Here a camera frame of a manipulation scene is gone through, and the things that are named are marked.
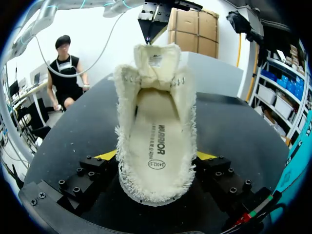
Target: shoe upper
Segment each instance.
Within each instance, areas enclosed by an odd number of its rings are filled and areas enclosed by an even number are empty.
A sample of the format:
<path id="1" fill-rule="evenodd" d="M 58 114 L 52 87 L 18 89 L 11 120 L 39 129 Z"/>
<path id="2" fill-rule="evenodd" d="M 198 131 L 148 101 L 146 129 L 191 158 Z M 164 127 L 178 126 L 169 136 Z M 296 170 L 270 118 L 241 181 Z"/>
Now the shoe upper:
<path id="1" fill-rule="evenodd" d="M 118 95 L 118 134 L 117 160 L 119 161 L 119 178 L 135 200 L 155 203 L 166 202 L 172 197 L 181 197 L 195 176 L 191 164 L 196 157 L 196 127 L 195 127 L 195 81 L 186 67 L 178 68 L 180 48 L 175 44 L 165 47 L 138 45 L 134 49 L 136 68 L 121 65 L 116 68 L 114 80 Z M 135 120 L 137 95 L 141 89 L 155 88 L 168 91 L 175 103 L 183 136 L 189 147 L 182 156 L 183 160 L 179 175 L 176 175 L 174 191 L 163 191 L 157 196 L 153 191 L 140 187 L 140 178 L 132 170 L 129 139 L 131 127 Z"/>

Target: short black hair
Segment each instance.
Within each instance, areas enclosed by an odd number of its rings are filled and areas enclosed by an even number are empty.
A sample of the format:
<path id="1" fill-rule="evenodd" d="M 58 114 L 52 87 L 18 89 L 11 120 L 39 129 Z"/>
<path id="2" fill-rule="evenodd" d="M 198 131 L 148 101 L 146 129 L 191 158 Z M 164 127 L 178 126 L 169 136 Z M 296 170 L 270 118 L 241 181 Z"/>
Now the short black hair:
<path id="1" fill-rule="evenodd" d="M 55 42 L 55 48 L 58 49 L 61 45 L 70 44 L 70 37 L 68 35 L 61 36 Z"/>

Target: insole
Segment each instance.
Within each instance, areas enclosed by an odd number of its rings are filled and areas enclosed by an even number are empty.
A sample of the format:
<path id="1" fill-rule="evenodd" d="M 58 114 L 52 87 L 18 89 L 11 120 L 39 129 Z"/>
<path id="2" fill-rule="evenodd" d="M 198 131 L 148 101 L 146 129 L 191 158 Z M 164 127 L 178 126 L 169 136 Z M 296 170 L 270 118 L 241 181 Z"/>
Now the insole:
<path id="1" fill-rule="evenodd" d="M 174 101 L 166 91 L 142 89 L 130 134 L 129 161 L 143 188 L 163 191 L 179 176 L 186 141 Z"/>

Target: computer monitor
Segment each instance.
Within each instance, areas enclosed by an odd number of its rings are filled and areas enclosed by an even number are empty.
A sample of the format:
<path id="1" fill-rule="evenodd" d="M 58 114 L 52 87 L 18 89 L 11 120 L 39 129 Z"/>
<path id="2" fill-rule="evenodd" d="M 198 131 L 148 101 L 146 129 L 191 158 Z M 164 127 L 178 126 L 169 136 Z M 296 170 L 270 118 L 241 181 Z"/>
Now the computer monitor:
<path id="1" fill-rule="evenodd" d="M 40 73 L 37 73 L 34 78 L 34 84 L 39 84 L 40 81 Z"/>
<path id="2" fill-rule="evenodd" d="M 14 94 L 17 94 L 19 92 L 19 84 L 18 81 L 15 81 L 11 86 L 10 86 L 10 96 L 13 97 Z"/>

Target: ceiling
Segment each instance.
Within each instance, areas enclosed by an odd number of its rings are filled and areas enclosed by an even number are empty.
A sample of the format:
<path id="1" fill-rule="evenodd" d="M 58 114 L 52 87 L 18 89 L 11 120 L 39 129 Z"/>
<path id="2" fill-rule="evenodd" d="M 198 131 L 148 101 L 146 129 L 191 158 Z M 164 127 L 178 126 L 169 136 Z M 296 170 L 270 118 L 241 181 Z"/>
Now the ceiling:
<path id="1" fill-rule="evenodd" d="M 285 24 L 285 20 L 282 19 L 276 7 L 274 5 L 273 0 L 227 0 L 233 5 L 240 7 L 249 5 L 251 8 L 257 7 L 260 9 L 260 19 L 273 21 L 281 24 Z"/>

